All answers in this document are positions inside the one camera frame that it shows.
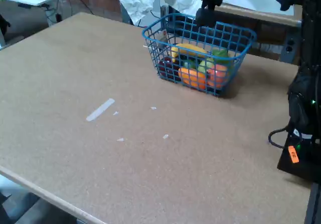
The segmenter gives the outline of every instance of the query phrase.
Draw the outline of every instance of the orange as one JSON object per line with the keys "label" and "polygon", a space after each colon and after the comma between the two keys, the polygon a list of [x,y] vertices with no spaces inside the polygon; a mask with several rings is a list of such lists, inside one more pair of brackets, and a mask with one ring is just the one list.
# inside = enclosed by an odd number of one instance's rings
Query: orange
{"label": "orange", "polygon": [[205,74],[182,67],[179,69],[179,76],[185,84],[195,88],[205,89]]}

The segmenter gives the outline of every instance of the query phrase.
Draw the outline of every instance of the table edge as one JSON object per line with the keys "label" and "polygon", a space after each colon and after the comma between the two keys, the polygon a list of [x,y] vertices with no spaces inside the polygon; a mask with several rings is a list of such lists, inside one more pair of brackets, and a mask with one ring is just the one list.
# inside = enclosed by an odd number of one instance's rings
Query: table edge
{"label": "table edge", "polygon": [[44,199],[45,201],[49,202],[50,204],[64,210],[65,212],[75,216],[76,218],[82,221],[88,221],[94,224],[106,224],[105,222],[95,218],[94,216],[84,212],[83,210],[73,206],[72,204],[64,201],[63,199],[55,196],[54,194],[40,188],[39,186],[27,181],[24,178],[21,178],[19,175],[15,174],[14,172],[6,169],[3,166],[0,166],[0,175],[8,178],[9,180],[15,182],[16,184],[25,187],[27,190],[32,192],[33,194],[37,195],[38,197]]}

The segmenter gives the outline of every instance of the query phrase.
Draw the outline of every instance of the blue wire basket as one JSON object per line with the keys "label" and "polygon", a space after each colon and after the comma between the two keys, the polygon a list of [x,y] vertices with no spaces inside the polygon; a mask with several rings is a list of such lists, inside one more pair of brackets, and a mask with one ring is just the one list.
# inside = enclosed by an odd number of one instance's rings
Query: blue wire basket
{"label": "blue wire basket", "polygon": [[217,22],[199,27],[195,17],[169,14],[142,35],[160,78],[219,96],[256,40],[254,31]]}

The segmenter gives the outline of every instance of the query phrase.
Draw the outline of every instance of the white tape piece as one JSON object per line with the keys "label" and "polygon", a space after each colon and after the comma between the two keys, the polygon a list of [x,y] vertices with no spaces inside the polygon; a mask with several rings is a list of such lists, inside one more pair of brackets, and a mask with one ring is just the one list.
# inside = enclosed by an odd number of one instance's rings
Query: white tape piece
{"label": "white tape piece", "polygon": [[106,109],[108,109],[113,103],[115,102],[115,100],[113,100],[112,98],[110,98],[109,100],[107,100],[105,103],[103,103],[98,109],[96,109],[94,112],[91,113],[91,115],[89,115],[86,120],[87,121],[93,121],[94,119],[96,119],[98,116],[100,116]]}

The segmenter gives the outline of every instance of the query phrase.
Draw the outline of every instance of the floor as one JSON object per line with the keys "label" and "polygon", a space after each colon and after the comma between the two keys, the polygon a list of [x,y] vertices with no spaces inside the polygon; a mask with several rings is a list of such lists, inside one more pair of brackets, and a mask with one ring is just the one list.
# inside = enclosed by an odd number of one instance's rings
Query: floor
{"label": "floor", "polygon": [[[78,12],[88,12],[82,5],[70,5],[67,2],[59,2],[59,9],[63,18],[70,16],[71,7],[73,15]],[[101,9],[92,9],[95,15],[121,21],[120,13],[113,13]],[[32,7],[30,9],[18,7],[17,3],[0,0],[0,14],[11,24],[5,35],[5,40],[10,41],[17,37],[27,38],[48,27],[45,12],[41,8]],[[23,199],[27,198],[27,193],[19,193],[10,196],[3,206],[9,214],[18,206]],[[72,224],[76,223],[74,217],[59,210],[48,202],[38,200],[21,218],[17,224]]]}

